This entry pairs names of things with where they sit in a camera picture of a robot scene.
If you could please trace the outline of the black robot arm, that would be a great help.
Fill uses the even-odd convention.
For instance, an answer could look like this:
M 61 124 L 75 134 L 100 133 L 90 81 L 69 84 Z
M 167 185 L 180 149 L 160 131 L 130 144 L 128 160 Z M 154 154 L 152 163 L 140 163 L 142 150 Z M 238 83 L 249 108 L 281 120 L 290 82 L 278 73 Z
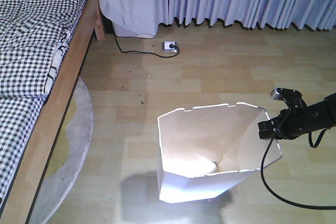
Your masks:
M 282 100 L 288 106 L 268 121 L 258 123 L 259 138 L 262 140 L 293 140 L 304 134 L 335 126 L 335 94 L 323 101 L 307 106 L 302 94 L 296 90 L 275 89 L 274 100 Z

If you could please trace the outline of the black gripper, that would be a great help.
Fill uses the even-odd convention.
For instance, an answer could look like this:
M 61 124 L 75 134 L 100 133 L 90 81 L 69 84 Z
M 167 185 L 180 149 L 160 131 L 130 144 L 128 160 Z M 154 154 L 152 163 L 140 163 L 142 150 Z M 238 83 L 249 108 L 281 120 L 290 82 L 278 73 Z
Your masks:
M 297 112 L 284 109 L 277 117 L 258 123 L 259 137 L 262 140 L 275 138 L 293 140 L 313 131 L 315 114 L 299 109 Z

